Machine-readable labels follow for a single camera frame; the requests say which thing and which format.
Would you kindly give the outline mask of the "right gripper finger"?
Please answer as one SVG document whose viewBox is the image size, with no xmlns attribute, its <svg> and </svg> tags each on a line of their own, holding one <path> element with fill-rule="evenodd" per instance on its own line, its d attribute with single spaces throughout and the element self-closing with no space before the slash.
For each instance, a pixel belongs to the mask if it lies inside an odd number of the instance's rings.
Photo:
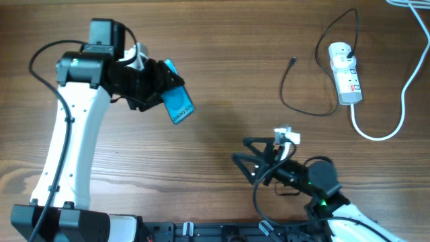
<svg viewBox="0 0 430 242">
<path fill-rule="evenodd" d="M 269 157 L 275 154 L 274 142 L 274 138 L 247 137 L 243 139 L 243 144 L 257 157 Z M 265 145 L 264 149 L 260 151 L 254 146 L 255 143 Z"/>
<path fill-rule="evenodd" d="M 263 157 L 234 153 L 232 155 L 234 164 L 245 175 L 248 182 L 255 185 L 259 178 L 268 170 L 268 163 Z"/>
</svg>

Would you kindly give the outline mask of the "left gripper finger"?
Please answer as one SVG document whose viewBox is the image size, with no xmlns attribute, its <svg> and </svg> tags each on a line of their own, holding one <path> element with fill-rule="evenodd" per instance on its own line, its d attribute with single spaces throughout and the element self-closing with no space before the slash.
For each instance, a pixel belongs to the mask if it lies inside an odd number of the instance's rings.
<svg viewBox="0 0 430 242">
<path fill-rule="evenodd" d="M 163 98 L 160 92 L 154 92 L 148 97 L 142 97 L 135 101 L 136 109 L 140 112 L 145 112 L 161 103 L 163 103 Z"/>
<path fill-rule="evenodd" d="M 156 68 L 157 89 L 173 89 L 184 86 L 185 81 L 178 74 L 174 73 L 166 63 L 159 60 Z"/>
</svg>

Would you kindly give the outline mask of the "blue Galaxy smartphone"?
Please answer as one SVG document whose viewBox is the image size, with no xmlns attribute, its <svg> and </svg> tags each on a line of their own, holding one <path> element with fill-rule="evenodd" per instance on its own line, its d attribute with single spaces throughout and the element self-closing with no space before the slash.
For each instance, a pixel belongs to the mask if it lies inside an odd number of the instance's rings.
<svg viewBox="0 0 430 242">
<path fill-rule="evenodd" d="M 194 104 L 184 85 L 165 91 L 161 98 L 174 124 L 179 124 L 194 112 Z"/>
</svg>

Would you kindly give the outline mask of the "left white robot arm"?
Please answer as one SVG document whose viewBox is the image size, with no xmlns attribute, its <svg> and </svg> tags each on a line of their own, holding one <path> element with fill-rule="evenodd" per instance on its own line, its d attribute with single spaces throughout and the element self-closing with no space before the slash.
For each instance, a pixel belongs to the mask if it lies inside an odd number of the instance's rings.
<svg viewBox="0 0 430 242">
<path fill-rule="evenodd" d="M 15 205 L 11 223 L 28 241 L 154 241 L 140 216 L 89 209 L 99 129 L 109 106 L 125 99 L 140 112 L 163 104 L 174 124 L 194 104 L 169 59 L 148 58 L 142 45 L 124 48 L 130 30 L 112 19 L 91 21 L 89 40 L 56 65 L 56 122 L 43 173 L 30 203 Z"/>
</svg>

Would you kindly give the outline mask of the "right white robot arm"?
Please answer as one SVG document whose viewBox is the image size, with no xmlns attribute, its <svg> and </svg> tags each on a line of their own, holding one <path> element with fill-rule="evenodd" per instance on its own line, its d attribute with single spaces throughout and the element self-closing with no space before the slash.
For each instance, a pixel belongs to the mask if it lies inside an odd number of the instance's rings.
<svg viewBox="0 0 430 242">
<path fill-rule="evenodd" d="M 262 212 L 256 201 L 256 212 L 262 217 L 262 232 L 274 241 L 275 227 L 285 228 L 285 238 L 298 236 L 315 241 L 400 241 L 378 223 L 369 219 L 341 192 L 333 161 L 314 156 L 304 163 L 293 160 L 298 142 L 285 135 L 279 138 L 245 138 L 251 154 L 234 153 L 232 160 L 253 185 L 256 196 L 259 186 L 272 181 L 295 189 L 295 195 L 306 194 L 310 202 L 304 209 L 307 220 L 285 222 L 273 220 Z"/>
</svg>

